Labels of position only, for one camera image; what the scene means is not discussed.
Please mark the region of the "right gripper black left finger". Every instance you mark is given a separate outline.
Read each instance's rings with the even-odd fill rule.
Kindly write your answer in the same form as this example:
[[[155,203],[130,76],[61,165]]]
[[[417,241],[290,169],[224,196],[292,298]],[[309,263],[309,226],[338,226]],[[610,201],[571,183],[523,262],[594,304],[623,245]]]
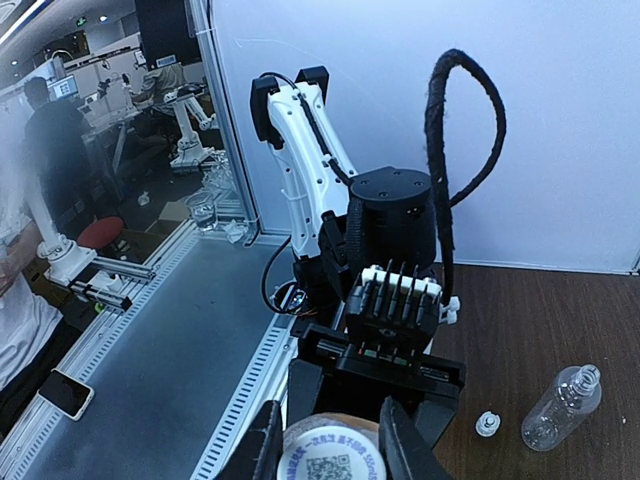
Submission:
[[[274,480],[283,453],[281,405],[266,401],[219,472],[219,480]]]

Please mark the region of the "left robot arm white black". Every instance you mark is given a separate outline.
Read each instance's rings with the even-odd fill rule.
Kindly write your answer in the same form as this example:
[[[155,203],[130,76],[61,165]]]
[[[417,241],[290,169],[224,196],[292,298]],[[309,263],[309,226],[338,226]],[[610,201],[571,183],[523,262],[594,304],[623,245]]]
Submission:
[[[379,417],[399,403],[429,446],[454,419],[460,363],[429,349],[457,319],[451,210],[436,169],[358,172],[326,112],[328,71],[265,72],[251,85],[256,135],[283,178],[301,303],[288,369],[289,421],[321,412]]]

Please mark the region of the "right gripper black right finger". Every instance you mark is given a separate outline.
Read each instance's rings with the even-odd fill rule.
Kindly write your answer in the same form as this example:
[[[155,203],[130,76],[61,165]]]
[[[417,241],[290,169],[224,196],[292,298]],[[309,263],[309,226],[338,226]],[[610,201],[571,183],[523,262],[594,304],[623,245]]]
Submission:
[[[403,407],[392,397],[382,403],[379,450],[389,479],[451,480]]]

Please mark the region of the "white cap of clear bottle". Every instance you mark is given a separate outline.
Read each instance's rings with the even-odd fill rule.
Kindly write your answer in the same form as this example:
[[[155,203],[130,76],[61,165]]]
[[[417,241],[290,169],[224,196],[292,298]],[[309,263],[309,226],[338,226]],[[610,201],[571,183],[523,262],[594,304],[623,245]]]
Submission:
[[[475,430],[479,436],[489,438],[497,433],[500,424],[501,417],[498,414],[492,411],[485,411],[477,419]]]

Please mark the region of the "amber tea bottle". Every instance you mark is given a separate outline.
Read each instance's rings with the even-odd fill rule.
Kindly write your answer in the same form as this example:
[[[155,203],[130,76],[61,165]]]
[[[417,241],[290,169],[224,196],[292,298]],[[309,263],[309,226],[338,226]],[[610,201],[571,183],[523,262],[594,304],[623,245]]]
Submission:
[[[379,425],[341,413],[314,414],[294,423],[284,430],[276,477],[386,479]]]

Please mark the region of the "clear plastic bottle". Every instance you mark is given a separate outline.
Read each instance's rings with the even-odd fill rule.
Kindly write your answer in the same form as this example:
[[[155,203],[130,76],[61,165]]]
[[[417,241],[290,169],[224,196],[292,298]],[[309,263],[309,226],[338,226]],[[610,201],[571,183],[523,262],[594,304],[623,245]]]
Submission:
[[[536,452],[556,448],[600,405],[600,378],[593,364],[561,370],[521,424],[525,445]]]

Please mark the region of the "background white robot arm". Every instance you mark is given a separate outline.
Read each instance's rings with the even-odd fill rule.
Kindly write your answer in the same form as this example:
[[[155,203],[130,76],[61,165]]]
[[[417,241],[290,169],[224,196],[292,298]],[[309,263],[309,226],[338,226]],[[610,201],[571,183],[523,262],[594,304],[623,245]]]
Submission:
[[[132,302],[126,295],[105,285],[108,276],[105,270],[98,271],[97,285],[80,279],[88,268],[97,268],[102,257],[94,249],[79,246],[75,240],[68,239],[57,230],[40,193],[28,196],[27,204],[42,236],[37,256],[49,264],[46,278],[84,301],[94,301],[126,312]]]

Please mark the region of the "white cap of tea bottle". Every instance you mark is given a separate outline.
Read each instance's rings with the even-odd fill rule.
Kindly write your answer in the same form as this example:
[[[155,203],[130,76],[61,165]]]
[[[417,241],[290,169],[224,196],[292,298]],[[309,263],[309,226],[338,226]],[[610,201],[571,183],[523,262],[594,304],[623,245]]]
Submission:
[[[385,480],[378,448],[363,434],[342,426],[322,426],[297,437],[279,460],[278,480]]]

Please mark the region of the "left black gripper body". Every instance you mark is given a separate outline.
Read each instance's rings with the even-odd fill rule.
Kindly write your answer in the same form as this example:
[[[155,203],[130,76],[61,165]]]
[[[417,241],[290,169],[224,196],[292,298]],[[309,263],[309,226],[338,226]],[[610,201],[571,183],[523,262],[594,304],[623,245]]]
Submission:
[[[424,354],[404,360],[310,324],[288,367],[287,425],[320,413],[377,422],[390,397],[433,448],[456,416],[465,380],[462,363]]]

